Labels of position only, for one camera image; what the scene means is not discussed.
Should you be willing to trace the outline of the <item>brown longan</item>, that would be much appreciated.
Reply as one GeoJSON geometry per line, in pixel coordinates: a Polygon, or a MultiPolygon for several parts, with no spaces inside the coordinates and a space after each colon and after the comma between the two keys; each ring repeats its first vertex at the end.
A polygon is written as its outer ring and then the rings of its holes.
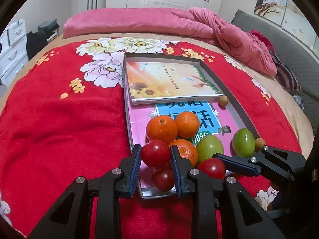
{"type": "Polygon", "coordinates": [[[228,105],[228,97],[227,96],[220,96],[218,101],[220,107],[226,107],[228,105]]]}
{"type": "Polygon", "coordinates": [[[266,142],[262,138],[255,139],[255,152],[259,152],[266,145],[266,142]]]}

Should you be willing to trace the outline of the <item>green fruit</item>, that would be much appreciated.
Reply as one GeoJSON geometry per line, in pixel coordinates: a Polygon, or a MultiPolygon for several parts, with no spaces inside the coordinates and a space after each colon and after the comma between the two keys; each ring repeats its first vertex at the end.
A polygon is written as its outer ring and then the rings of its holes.
{"type": "Polygon", "coordinates": [[[250,158],[255,151],[255,139],[247,128],[239,129],[232,138],[232,148],[237,156],[250,158]]]}
{"type": "Polygon", "coordinates": [[[214,154],[224,154],[224,148],[221,141],[214,135],[205,136],[196,146],[198,153],[198,164],[211,158],[214,154]]]}

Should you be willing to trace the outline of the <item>red cherry tomato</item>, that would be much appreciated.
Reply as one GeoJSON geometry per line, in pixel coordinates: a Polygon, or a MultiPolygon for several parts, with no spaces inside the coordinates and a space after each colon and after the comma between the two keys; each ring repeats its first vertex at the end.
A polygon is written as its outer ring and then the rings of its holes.
{"type": "Polygon", "coordinates": [[[161,140],[151,140],[142,147],[141,159],[149,168],[161,169],[171,159],[170,149],[161,140]]]}
{"type": "Polygon", "coordinates": [[[209,158],[201,162],[198,169],[209,177],[223,180],[225,178],[225,165],[218,158],[209,158]]]}
{"type": "Polygon", "coordinates": [[[161,192],[167,192],[174,187],[174,175],[170,168],[154,170],[151,175],[153,186],[161,192]]]}

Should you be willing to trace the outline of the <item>orange mandarin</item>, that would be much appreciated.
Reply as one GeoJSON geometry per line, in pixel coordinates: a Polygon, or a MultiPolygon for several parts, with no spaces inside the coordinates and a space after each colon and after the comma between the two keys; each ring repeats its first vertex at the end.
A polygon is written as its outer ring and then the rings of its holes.
{"type": "Polygon", "coordinates": [[[166,115],[152,118],[146,126],[148,140],[160,140],[167,145],[177,138],[178,128],[175,121],[166,115]]]}
{"type": "Polygon", "coordinates": [[[197,165],[198,153],[196,147],[191,142],[184,139],[177,139],[168,144],[168,147],[170,148],[172,145],[176,145],[178,147],[180,156],[182,158],[190,160],[193,167],[197,165]]]}
{"type": "Polygon", "coordinates": [[[178,136],[182,138],[193,137],[200,128],[198,117],[193,112],[182,112],[176,119],[175,123],[178,129],[178,136]]]}

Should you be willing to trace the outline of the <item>pink Chinese workbook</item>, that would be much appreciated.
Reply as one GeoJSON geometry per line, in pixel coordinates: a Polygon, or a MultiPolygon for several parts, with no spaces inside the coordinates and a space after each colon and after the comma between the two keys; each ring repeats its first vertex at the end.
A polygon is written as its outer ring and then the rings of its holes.
{"type": "Polygon", "coordinates": [[[129,142],[131,147],[135,144],[145,145],[149,140],[159,139],[160,133],[156,131],[156,124],[165,123],[156,120],[161,116],[169,116],[168,126],[173,131],[167,131],[168,142],[183,139],[196,146],[205,136],[214,135],[219,139],[224,154],[231,155],[231,141],[233,135],[243,127],[236,121],[231,107],[222,108],[219,103],[207,101],[191,101],[181,103],[166,103],[155,105],[132,106],[125,105],[129,142]]]}

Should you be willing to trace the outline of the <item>grey shallow box tray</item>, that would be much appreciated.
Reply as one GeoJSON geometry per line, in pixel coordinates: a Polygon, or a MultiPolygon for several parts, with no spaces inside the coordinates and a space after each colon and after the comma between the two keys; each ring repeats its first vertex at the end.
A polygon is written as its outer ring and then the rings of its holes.
{"type": "Polygon", "coordinates": [[[243,128],[259,134],[232,92],[201,60],[182,56],[127,53],[124,55],[124,102],[130,147],[148,142],[148,122],[157,116],[175,119],[182,112],[198,117],[198,132],[188,141],[194,146],[207,135],[233,156],[232,138],[243,128]]]}

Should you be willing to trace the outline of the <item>striped purple pillow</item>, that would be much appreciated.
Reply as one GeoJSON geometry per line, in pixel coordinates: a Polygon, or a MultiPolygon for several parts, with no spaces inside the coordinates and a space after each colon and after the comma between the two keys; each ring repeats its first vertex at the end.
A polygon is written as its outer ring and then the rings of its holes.
{"type": "Polygon", "coordinates": [[[294,73],[281,62],[275,53],[273,53],[271,50],[269,53],[277,68],[275,78],[282,85],[282,87],[289,93],[302,91],[301,85],[294,73]]]}

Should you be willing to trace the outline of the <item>red floral blanket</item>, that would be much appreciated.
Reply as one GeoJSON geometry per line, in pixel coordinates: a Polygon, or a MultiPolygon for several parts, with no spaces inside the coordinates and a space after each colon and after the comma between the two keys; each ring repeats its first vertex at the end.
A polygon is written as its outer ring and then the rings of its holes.
{"type": "MultiPolygon", "coordinates": [[[[30,61],[11,88],[1,114],[1,216],[28,236],[76,177],[102,176],[130,154],[124,94],[115,80],[90,77],[97,67],[84,38],[46,49],[30,61]]],[[[279,92],[262,90],[217,48],[191,41],[164,42],[164,54],[204,59],[228,86],[270,146],[301,153],[298,138],[279,106],[279,92]]],[[[192,202],[178,197],[120,200],[123,238],[190,238],[192,202]]]]}

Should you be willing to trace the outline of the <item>grey headboard cushion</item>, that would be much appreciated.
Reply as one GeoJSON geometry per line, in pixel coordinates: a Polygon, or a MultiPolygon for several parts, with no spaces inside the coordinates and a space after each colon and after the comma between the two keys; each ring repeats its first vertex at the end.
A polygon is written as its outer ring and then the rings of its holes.
{"type": "Polygon", "coordinates": [[[270,50],[298,79],[302,91],[290,94],[298,96],[297,102],[315,131],[318,128],[318,62],[283,31],[242,10],[236,11],[231,23],[245,32],[260,33],[270,42],[273,46],[270,50]]]}

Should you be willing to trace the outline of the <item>sunflower cover book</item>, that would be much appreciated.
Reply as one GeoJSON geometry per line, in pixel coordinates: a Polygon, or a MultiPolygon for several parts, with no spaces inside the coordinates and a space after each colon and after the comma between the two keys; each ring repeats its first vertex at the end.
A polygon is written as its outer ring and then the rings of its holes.
{"type": "Polygon", "coordinates": [[[128,62],[125,67],[133,105],[214,100],[223,96],[194,64],[128,62]]]}

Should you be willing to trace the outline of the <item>pink quilt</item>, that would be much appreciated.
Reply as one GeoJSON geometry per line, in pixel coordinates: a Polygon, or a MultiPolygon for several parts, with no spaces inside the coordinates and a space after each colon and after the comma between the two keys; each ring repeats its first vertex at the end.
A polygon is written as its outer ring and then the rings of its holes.
{"type": "Polygon", "coordinates": [[[268,76],[277,67],[256,36],[206,8],[103,8],[81,12],[63,27],[64,38],[94,33],[158,33],[195,38],[223,49],[246,66],[268,76]]]}

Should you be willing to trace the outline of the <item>white drawer cabinet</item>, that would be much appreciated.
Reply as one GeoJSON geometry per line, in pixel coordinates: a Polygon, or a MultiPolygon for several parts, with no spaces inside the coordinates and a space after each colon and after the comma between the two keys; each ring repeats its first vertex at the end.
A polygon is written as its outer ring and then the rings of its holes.
{"type": "Polygon", "coordinates": [[[16,75],[28,63],[25,20],[7,26],[1,34],[1,85],[9,87],[16,75]]]}

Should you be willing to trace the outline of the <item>black clothes pile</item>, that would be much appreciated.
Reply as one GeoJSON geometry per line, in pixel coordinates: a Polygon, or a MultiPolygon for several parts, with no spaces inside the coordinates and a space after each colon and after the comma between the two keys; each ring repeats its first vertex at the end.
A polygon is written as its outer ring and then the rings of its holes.
{"type": "Polygon", "coordinates": [[[45,46],[48,45],[46,34],[43,30],[33,33],[30,31],[27,33],[26,50],[28,59],[31,60],[35,55],[39,53],[45,46]]]}

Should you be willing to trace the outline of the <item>floral wall painting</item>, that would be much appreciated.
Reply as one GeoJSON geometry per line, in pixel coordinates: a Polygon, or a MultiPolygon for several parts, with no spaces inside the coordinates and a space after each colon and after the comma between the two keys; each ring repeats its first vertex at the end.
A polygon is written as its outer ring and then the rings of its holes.
{"type": "Polygon", "coordinates": [[[257,0],[254,14],[277,24],[318,56],[318,35],[292,0],[257,0]]]}

